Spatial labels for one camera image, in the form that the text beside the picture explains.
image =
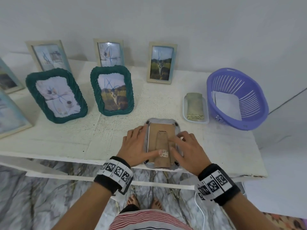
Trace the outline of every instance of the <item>white cable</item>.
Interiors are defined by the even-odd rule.
[[[202,230],[204,230],[204,227],[205,227],[205,214],[203,213],[203,210],[199,207],[199,205],[196,202],[196,193],[197,192],[195,192],[195,194],[194,194],[194,201],[195,201],[195,204],[197,205],[197,207],[200,209],[201,213],[203,214],[204,220],[203,220],[203,228],[202,228]]]

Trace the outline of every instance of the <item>wristband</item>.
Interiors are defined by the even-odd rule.
[[[113,194],[118,190],[125,194],[133,180],[133,172],[129,164],[119,157],[111,157],[97,172],[94,182],[107,188]]]
[[[240,192],[239,187],[216,164],[206,167],[199,175],[195,190],[202,200],[214,200],[220,206]]]

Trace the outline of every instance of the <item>picture frame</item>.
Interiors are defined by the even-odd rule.
[[[98,67],[125,66],[123,40],[94,38],[94,47]]]
[[[0,58],[0,88],[2,88],[5,91],[5,93],[12,93],[17,90],[25,88],[1,58]]]
[[[134,97],[129,70],[122,65],[95,67],[91,84],[98,110],[105,116],[125,115],[134,108]]]
[[[147,82],[171,84],[177,44],[149,42]]]
[[[62,68],[71,73],[61,40],[26,41],[25,43],[39,72]]]
[[[0,139],[32,126],[13,100],[0,88]]]
[[[54,123],[82,118],[87,104],[74,77],[65,69],[31,73],[25,83],[47,119]]]

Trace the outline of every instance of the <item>photo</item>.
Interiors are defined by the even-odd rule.
[[[36,82],[36,88],[55,117],[67,117],[80,112],[80,105],[66,78],[58,76],[40,80]]]
[[[59,47],[56,44],[45,44],[33,46],[36,57],[43,71],[54,68],[66,69]]]
[[[16,130],[25,126],[26,123],[27,120],[21,115],[21,113],[10,108],[9,103],[5,102],[3,97],[0,95],[0,134]]]
[[[98,47],[102,67],[122,65],[119,43],[100,42]]]
[[[150,79],[169,80],[173,50],[166,46],[152,47]]]
[[[17,84],[10,78],[10,76],[0,66],[0,87],[3,90],[8,90],[17,87]]]
[[[125,110],[128,108],[124,75],[119,73],[100,74],[98,84],[106,110]]]

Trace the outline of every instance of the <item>red and white striped fabric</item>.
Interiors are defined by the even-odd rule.
[[[125,212],[115,217],[109,230],[192,230],[188,225],[182,223],[174,216],[160,210],[140,210]]]

